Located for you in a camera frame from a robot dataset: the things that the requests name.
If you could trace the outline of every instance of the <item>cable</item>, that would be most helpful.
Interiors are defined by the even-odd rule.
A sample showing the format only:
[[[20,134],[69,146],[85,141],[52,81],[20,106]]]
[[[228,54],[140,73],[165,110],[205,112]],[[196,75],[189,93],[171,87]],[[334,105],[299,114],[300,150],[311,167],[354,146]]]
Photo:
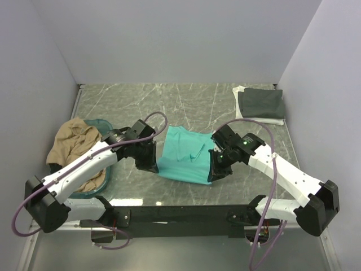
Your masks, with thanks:
[[[98,155],[99,153],[103,152],[103,151],[107,151],[107,150],[110,150],[111,148],[114,148],[114,147],[118,147],[118,146],[121,146],[121,145],[126,145],[126,144],[132,144],[132,143],[138,143],[138,142],[142,142],[142,141],[147,141],[149,139],[152,139],[153,137],[156,137],[157,135],[159,135],[160,133],[162,133],[165,128],[167,127],[168,125],[168,119],[166,117],[166,115],[163,113],[163,112],[160,112],[160,111],[155,111],[151,114],[149,114],[145,119],[144,121],[147,121],[151,116],[154,116],[154,115],[162,115],[162,117],[164,118],[164,125],[163,127],[155,132],[154,134],[152,134],[151,136],[149,137],[144,137],[144,138],[140,138],[140,139],[135,139],[135,140],[128,140],[128,141],[121,141],[121,142],[118,142],[118,143],[115,143],[115,144],[112,144],[112,145],[109,145],[107,147],[104,147],[104,148],[101,148],[99,149],[98,151],[95,151],[91,157],[87,156],[86,158],[84,158],[83,160],[81,160],[79,163],[77,163],[76,165],[74,165],[73,167],[71,167],[69,170],[67,170],[66,172],[64,172],[62,175],[60,175],[57,179],[49,182],[47,185],[43,186],[42,188],[36,190],[34,193],[30,194],[26,199],[24,199],[24,201],[18,206],[18,208],[16,209],[15,211],[15,214],[11,220],[11,229],[12,229],[12,232],[17,235],[17,236],[20,236],[20,237],[28,237],[28,236],[31,236],[35,233],[38,233],[41,228],[31,232],[31,233],[21,233],[17,230],[16,228],[16,219],[17,219],[17,216],[19,215],[21,209],[23,207],[25,207],[25,205],[31,200],[33,199],[35,196],[37,196],[38,194],[40,194],[41,192],[43,192],[44,190],[48,189],[49,187],[51,187],[52,185],[58,183],[62,178],[64,178],[65,176],[67,176],[68,174],[72,173],[73,171],[75,171],[77,168],[79,168],[80,166],[84,165],[87,161],[91,160],[95,155]],[[121,246],[121,247],[118,247],[118,248],[123,248],[124,246],[126,246],[128,243],[129,243],[129,236],[126,232],[122,231],[122,230],[118,230],[116,228],[112,228],[112,227],[108,227],[108,226],[104,226],[104,225],[101,225],[99,224],[99,226],[103,227],[103,228],[106,228],[106,229],[111,229],[111,230],[114,230],[116,232],[119,232],[121,234],[124,234],[127,236],[128,240],[127,242],[125,243],[125,245]]]
[[[267,132],[268,134],[270,135],[270,138],[271,138],[271,144],[270,144],[270,147],[271,147],[271,153],[273,154],[275,152],[275,140],[274,140],[274,137],[273,137],[273,134],[271,132],[271,130],[263,123],[260,123],[258,121],[255,121],[255,120],[251,120],[251,119],[234,119],[234,120],[230,120],[230,121],[227,121],[226,123],[222,124],[220,127],[217,128],[216,131],[220,130],[221,127],[229,124],[229,123],[232,123],[232,122],[235,122],[235,121],[247,121],[247,122],[250,122],[250,123],[256,123],[258,125],[260,125],[261,127],[263,127]],[[270,247],[267,249],[266,253],[262,256],[261,260],[256,264],[255,267],[252,266],[253,264],[253,259],[254,259],[254,256],[256,254],[256,248],[258,246],[258,235],[259,233],[261,232],[261,229],[262,229],[262,225],[263,225],[263,222],[265,220],[265,217],[266,217],[266,213],[267,213],[267,210],[270,206],[270,203],[271,203],[271,200],[272,200],[272,197],[273,197],[273,194],[276,190],[276,187],[277,187],[277,165],[276,165],[276,159],[272,159],[272,164],[273,164],[273,183],[272,183],[272,187],[270,189],[270,193],[268,195],[268,199],[267,199],[267,202],[266,202],[266,205],[265,205],[265,208],[261,214],[261,218],[259,220],[259,223],[258,223],[258,226],[257,226],[257,230],[256,230],[256,236],[254,237],[254,242],[252,244],[252,247],[250,249],[250,255],[249,255],[249,264],[248,264],[248,267],[249,267],[249,270],[253,271],[253,270],[256,270],[259,265],[264,261],[264,259],[266,258],[266,256],[268,255],[269,251],[272,249],[272,247],[274,246],[275,242],[277,241],[277,239],[280,237],[284,227],[286,226],[287,222],[286,221],[281,221],[280,225],[279,225],[279,228],[277,230],[277,233],[276,235],[273,237],[272,240],[268,240],[266,243],[271,243]]]

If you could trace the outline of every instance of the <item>marble surface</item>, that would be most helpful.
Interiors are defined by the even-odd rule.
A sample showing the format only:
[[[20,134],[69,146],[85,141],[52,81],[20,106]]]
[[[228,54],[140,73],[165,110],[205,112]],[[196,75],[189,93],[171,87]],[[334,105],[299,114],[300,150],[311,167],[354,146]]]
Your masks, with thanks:
[[[114,128],[132,126],[153,111],[164,112],[171,126],[183,126],[200,133],[210,133],[227,120],[235,118],[232,88],[239,84],[105,84],[85,85],[76,116],[82,119],[106,119]],[[271,84],[242,84],[272,89]],[[150,125],[164,124],[161,116]],[[230,125],[240,136],[254,133],[270,143],[267,132],[257,124],[238,122]],[[276,152],[296,165],[296,155],[286,126],[268,125],[275,137]],[[162,154],[166,131],[156,137],[157,157]],[[248,204],[259,194],[267,195],[272,180],[263,173],[235,164],[234,171],[212,185],[173,181],[139,171],[133,159],[123,159],[112,166],[111,180],[101,193],[115,206],[182,206]],[[292,198],[278,186],[275,197]]]

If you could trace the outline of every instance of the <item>turquoise cloth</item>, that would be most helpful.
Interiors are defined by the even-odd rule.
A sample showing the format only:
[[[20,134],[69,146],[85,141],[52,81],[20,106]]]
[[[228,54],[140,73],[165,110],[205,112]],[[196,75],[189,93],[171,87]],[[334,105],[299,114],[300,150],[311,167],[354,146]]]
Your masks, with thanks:
[[[168,128],[162,157],[157,161],[159,176],[183,182],[210,185],[208,150],[214,148],[210,134],[190,132],[184,127]]]

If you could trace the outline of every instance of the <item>folded gray cloth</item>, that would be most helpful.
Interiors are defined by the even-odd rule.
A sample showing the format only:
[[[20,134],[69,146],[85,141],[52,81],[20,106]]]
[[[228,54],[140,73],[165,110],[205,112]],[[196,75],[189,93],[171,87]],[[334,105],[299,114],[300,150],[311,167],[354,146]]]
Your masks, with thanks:
[[[238,92],[238,104],[243,117],[284,119],[285,107],[281,89],[244,89]]]

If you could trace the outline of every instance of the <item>white wall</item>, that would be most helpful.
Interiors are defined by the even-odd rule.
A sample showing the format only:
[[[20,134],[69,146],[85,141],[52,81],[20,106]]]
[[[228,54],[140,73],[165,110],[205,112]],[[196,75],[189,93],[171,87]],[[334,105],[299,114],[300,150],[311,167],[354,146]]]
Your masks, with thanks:
[[[303,170],[338,184],[330,224],[343,270],[360,270],[361,2],[323,0],[279,83]]]
[[[321,0],[32,0],[78,83],[277,83]]]
[[[26,180],[43,176],[59,126],[69,119],[76,84],[30,0],[0,1],[0,270],[14,270],[25,238],[11,232]],[[30,217],[19,217],[28,230]]]

